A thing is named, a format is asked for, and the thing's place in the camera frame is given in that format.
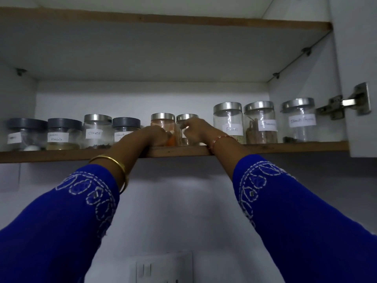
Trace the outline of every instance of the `person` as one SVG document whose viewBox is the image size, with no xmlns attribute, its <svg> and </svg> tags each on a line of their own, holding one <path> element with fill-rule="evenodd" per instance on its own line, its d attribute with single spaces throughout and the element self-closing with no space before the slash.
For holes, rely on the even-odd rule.
<svg viewBox="0 0 377 283">
<path fill-rule="evenodd" d="M 186 137 L 204 142 L 233 181 L 235 199 L 285 282 L 375 282 L 377 238 L 293 176 L 202 119 Z M 83 282 L 140 153 L 168 134 L 149 126 L 29 204 L 0 231 L 1 282 Z"/>
</svg>

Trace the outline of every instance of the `jar with gray lid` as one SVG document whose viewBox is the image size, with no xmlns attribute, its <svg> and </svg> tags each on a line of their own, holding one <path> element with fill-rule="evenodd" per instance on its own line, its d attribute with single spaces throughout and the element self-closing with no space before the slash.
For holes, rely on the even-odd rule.
<svg viewBox="0 0 377 283">
<path fill-rule="evenodd" d="M 50 118 L 47 150 L 80 149 L 82 122 L 68 118 Z"/>
<path fill-rule="evenodd" d="M 132 117 L 117 117 L 113 119 L 114 142 L 118 142 L 123 136 L 140 130 L 140 120 Z"/>
<path fill-rule="evenodd" d="M 46 148 L 47 121 L 31 118 L 11 118 L 8 129 L 7 150 L 38 151 Z"/>
<path fill-rule="evenodd" d="M 166 146 L 177 146 L 178 145 L 178 130 L 175 124 L 175 116 L 171 113 L 154 113 L 150 116 L 150 125 L 158 125 L 166 132 L 170 132 L 172 137 L 166 143 Z"/>
<path fill-rule="evenodd" d="M 197 146 L 199 143 L 191 142 L 189 141 L 185 134 L 183 133 L 186 128 L 181 129 L 182 124 L 185 122 L 185 120 L 190 118 L 199 118 L 196 114 L 186 113 L 186 114 L 180 114 L 177 116 L 177 130 L 179 133 L 179 145 L 180 146 Z"/>
<path fill-rule="evenodd" d="M 84 149 L 110 148 L 114 143 L 112 118 L 102 114 L 84 116 L 82 147 Z"/>
<path fill-rule="evenodd" d="M 244 144 L 242 105 L 224 102 L 213 107 L 213 126 Z"/>
<path fill-rule="evenodd" d="M 286 135 L 283 142 L 317 141 L 316 109 L 313 98 L 297 98 L 282 104 Z"/>
<path fill-rule="evenodd" d="M 243 111 L 246 144 L 277 143 L 275 110 L 271 101 L 249 103 Z"/>
</svg>

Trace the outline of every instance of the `metal hinge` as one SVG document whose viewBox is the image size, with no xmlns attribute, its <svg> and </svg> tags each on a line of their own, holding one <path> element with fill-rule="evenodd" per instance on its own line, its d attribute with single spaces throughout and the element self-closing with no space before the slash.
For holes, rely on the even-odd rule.
<svg viewBox="0 0 377 283">
<path fill-rule="evenodd" d="M 316 110 L 318 115 L 330 114 L 331 120 L 338 120 L 344 118 L 346 107 L 355 109 L 358 116 L 369 114 L 372 111 L 366 82 L 356 85 L 350 98 L 343 99 L 342 95 L 335 96 L 329 99 L 329 104 Z"/>
</svg>

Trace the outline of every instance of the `wooden shelf edge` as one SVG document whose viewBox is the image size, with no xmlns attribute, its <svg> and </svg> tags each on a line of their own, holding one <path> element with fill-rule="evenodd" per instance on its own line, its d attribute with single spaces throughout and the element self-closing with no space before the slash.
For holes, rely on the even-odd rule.
<svg viewBox="0 0 377 283">
<path fill-rule="evenodd" d="M 0 7 L 1 17 L 19 19 L 59 19 L 64 21 L 104 21 L 116 23 L 164 23 L 200 26 L 238 26 L 255 28 L 292 28 L 304 30 L 332 30 L 331 22 L 286 21 L 270 19 L 221 18 L 175 15 L 145 15 L 117 12 L 97 12 L 72 9 Z"/>
<path fill-rule="evenodd" d="M 348 142 L 308 142 L 285 144 L 245 145 L 251 154 L 349 151 Z M 82 149 L 59 151 L 0 152 L 0 163 L 32 163 L 52 161 L 89 160 L 103 154 L 106 149 Z M 154 147 L 141 158 L 210 156 L 206 146 Z"/>
</svg>

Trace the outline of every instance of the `black plastic lid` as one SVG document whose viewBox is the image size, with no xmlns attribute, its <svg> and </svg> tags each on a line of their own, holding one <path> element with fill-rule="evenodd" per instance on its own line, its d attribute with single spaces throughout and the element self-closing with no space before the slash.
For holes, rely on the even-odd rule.
<svg viewBox="0 0 377 283">
<path fill-rule="evenodd" d="M 132 117 L 117 117 L 113 119 L 113 127 L 136 127 L 140 129 L 140 120 Z"/>
<path fill-rule="evenodd" d="M 48 121 L 48 128 L 68 128 L 82 130 L 82 122 L 68 118 L 50 118 Z"/>
<path fill-rule="evenodd" d="M 32 118 L 11 118 L 6 122 L 9 129 L 28 128 L 36 130 L 47 130 L 47 121 Z"/>
</svg>

